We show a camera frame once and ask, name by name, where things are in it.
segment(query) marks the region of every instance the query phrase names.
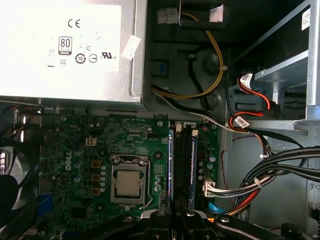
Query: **orange component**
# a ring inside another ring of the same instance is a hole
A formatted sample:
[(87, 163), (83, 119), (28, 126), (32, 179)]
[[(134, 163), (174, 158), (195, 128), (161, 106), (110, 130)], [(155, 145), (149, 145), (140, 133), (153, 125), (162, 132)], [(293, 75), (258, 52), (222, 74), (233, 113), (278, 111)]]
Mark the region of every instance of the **orange component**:
[(102, 161), (92, 161), (91, 168), (93, 169), (99, 169), (101, 167)]

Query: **80 plus logo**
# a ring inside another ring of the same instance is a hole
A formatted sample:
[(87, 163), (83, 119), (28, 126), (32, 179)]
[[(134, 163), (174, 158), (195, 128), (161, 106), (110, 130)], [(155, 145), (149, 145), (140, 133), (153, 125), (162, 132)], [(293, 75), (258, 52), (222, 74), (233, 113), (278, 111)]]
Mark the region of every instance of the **80 plus logo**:
[(61, 36), (59, 37), (59, 55), (71, 55), (72, 54), (72, 37)]

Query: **fan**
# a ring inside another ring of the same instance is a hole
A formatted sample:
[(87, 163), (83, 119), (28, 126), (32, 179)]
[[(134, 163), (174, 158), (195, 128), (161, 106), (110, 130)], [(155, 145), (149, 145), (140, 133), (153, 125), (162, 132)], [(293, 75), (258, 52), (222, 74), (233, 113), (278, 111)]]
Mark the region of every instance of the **fan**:
[(5, 175), (0, 175), (0, 240), (16, 240), (37, 217), (39, 147), (3, 142), (0, 152), (12, 156)]

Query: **ram slot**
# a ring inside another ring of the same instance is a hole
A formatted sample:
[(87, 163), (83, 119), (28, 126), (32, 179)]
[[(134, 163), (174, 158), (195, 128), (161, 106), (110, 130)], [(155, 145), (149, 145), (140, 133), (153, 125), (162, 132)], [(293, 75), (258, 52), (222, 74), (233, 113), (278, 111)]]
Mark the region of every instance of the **ram slot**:
[(176, 133), (173, 144), (174, 198), (183, 198), (193, 208), (196, 176), (197, 139), (191, 128)]
[(169, 140), (168, 140), (168, 176), (167, 176), (167, 189), (169, 190), (170, 199), (174, 199), (174, 142), (175, 142), (175, 132), (173, 130), (169, 131)]

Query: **black ram slot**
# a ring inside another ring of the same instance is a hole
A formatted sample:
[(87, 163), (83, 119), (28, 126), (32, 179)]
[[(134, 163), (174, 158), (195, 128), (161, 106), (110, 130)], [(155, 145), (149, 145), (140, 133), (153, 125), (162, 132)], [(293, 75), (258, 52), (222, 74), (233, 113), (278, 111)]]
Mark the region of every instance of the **black ram slot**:
[(173, 192), (174, 198), (188, 202), (190, 196), (192, 130), (184, 128), (174, 138), (173, 155)]

